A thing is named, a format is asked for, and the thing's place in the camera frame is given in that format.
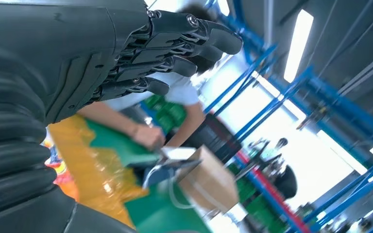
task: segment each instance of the human hand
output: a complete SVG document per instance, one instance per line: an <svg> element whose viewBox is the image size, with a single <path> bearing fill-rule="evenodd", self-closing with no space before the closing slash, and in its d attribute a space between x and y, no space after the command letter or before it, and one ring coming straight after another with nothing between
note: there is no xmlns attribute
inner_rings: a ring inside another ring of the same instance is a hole
<svg viewBox="0 0 373 233"><path fill-rule="evenodd" d="M149 127L147 125L137 124L132 135L132 140L143 145L148 150L161 148L165 143L165 137L159 127Z"/></svg>

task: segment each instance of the human arm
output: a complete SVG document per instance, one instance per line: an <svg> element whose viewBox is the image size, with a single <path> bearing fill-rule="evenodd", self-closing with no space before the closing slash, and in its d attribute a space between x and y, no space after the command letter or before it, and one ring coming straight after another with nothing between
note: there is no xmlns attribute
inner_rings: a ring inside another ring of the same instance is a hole
<svg viewBox="0 0 373 233"><path fill-rule="evenodd" d="M202 112L201 103L199 102L192 105L185 105L184 109L186 111L186 118L182 125L179 127L177 133L171 138L166 146L181 146L205 119L205 115Z"/></svg>
<svg viewBox="0 0 373 233"><path fill-rule="evenodd" d="M85 106L78 111L78 114L127 135L149 150L162 146L165 142L160 128L138 124L124 114L114 111L104 102L95 102Z"/></svg>

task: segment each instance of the white t-shirt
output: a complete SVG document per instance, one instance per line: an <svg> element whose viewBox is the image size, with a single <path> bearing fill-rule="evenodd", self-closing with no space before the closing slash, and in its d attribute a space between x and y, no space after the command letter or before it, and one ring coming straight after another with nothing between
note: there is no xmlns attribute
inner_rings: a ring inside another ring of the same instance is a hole
<svg viewBox="0 0 373 233"><path fill-rule="evenodd" d="M198 94L192 86L189 77L181 76L177 73L155 73L150 77L163 81L170 86L169 92L165 95L165 100L181 105L193 105L199 102ZM129 95L104 101L115 111L133 106L149 97L153 93L147 91L144 93L131 93Z"/></svg>

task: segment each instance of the green workbench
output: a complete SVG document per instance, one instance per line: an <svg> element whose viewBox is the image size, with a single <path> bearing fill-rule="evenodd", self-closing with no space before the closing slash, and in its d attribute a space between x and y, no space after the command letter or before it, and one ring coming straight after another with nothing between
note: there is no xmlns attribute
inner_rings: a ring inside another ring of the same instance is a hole
<svg viewBox="0 0 373 233"><path fill-rule="evenodd" d="M91 146L114 149L123 165L140 161L146 156L153 156L126 136L91 121L87 123L96 134ZM177 185L174 187L174 193L181 203L188 203ZM195 210L176 208L170 201L167 189L158 190L157 186L153 186L148 196L127 202L125 206L139 233L166 233L179 230L211 232Z"/></svg>

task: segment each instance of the red stripe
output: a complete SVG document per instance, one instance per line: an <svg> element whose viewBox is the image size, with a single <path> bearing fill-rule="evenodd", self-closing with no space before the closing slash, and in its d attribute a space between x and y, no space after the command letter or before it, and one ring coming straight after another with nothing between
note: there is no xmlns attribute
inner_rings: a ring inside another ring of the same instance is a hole
<svg viewBox="0 0 373 233"><path fill-rule="evenodd" d="M238 156L244 163L248 163L249 161L248 156L244 154L244 152L241 150L236 154L236 156ZM265 189L275 199L278 205L282 207L284 212L297 225L297 227L301 229L304 233L310 233L311 231L309 230L309 228L289 209L289 207L284 203L284 199L282 198L281 194L278 193L276 188L267 180L267 178L265 178L261 171L254 168L252 170L252 174L255 176L257 180L259 180L262 183Z"/></svg>

